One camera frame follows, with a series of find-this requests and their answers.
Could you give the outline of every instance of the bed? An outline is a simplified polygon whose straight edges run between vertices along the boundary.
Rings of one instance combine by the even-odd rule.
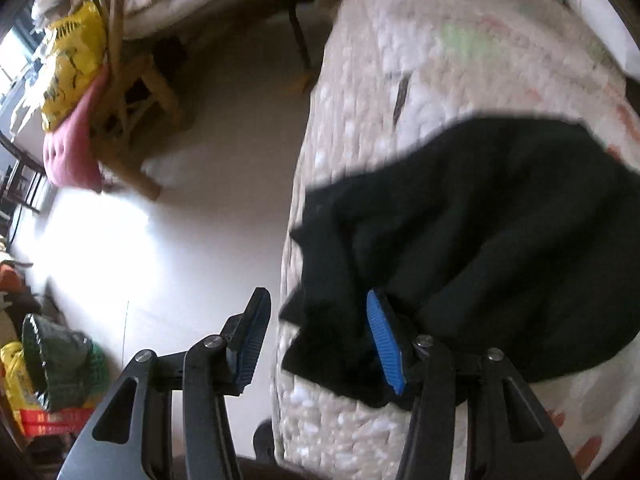
[[[371,171],[479,111],[581,120],[640,170],[640,121],[625,77],[557,0],[318,0],[334,19],[296,168],[289,228],[305,189]],[[281,298],[300,280],[287,237]],[[395,478],[409,413],[374,410],[284,371],[296,327],[280,322],[273,373],[276,459],[332,479]],[[535,384],[586,477],[640,415],[640,337],[612,360]],[[466,406],[456,411],[452,479],[464,475]]]

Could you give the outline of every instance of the wooden chair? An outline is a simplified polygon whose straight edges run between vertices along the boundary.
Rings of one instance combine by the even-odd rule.
[[[79,0],[69,14],[76,12],[86,0]],[[121,59],[124,0],[91,0],[100,10],[107,30],[107,58],[110,82],[91,117],[91,146],[95,157],[113,174],[150,200],[160,193],[160,186],[140,169],[140,161],[133,155],[131,130],[143,113],[154,103],[169,114],[176,128],[180,125],[181,110],[178,97],[164,76],[158,71],[149,52]],[[125,101],[126,91],[142,80],[150,97],[138,110],[130,114]],[[117,118],[119,128],[108,128],[111,116]]]

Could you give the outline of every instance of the black fabric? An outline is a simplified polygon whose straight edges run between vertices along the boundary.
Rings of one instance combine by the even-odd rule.
[[[640,177],[585,128],[473,118],[403,160],[306,195],[292,238],[300,332],[285,370],[393,401],[366,321],[381,288],[453,350],[503,349],[528,381],[591,368],[640,330]]]

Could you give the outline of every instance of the blue gripper pad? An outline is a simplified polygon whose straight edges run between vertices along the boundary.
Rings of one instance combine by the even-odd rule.
[[[406,386],[402,370],[403,336],[398,330],[396,316],[386,297],[376,290],[370,290],[367,294],[367,320],[376,342],[386,382],[396,394],[401,395]]]

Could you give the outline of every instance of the dark slit on bedspread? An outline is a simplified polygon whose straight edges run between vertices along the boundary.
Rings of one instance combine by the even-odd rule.
[[[406,101],[406,92],[409,89],[410,78],[411,74],[404,74],[398,84],[398,97],[396,97],[396,106],[394,107],[394,130],[396,129],[396,124],[398,124],[398,119],[402,113],[402,107],[404,107],[404,102]]]

